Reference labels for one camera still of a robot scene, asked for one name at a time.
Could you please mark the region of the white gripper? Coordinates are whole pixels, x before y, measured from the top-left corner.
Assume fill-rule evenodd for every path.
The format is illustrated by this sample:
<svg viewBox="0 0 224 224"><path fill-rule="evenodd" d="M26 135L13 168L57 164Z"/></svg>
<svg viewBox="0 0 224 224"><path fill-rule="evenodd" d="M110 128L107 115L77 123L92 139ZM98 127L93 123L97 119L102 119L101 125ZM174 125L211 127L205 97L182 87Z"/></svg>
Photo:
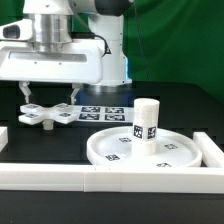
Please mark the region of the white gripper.
<svg viewBox="0 0 224 224"><path fill-rule="evenodd" d="M20 81L25 103L29 82L73 83L71 105L81 84L102 80L104 43L72 39L68 18L23 19L0 26L0 80Z"/></svg>

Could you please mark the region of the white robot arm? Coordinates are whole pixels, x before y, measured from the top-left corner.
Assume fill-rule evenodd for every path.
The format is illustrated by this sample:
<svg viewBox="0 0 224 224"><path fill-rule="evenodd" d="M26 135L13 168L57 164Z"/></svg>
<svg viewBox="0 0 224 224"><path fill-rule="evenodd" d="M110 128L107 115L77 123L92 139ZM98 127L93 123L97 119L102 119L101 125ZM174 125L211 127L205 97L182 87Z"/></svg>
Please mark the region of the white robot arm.
<svg viewBox="0 0 224 224"><path fill-rule="evenodd" d="M131 83L124 12L134 0L25 0L24 18L0 26L0 81L69 83L113 91Z"/></svg>

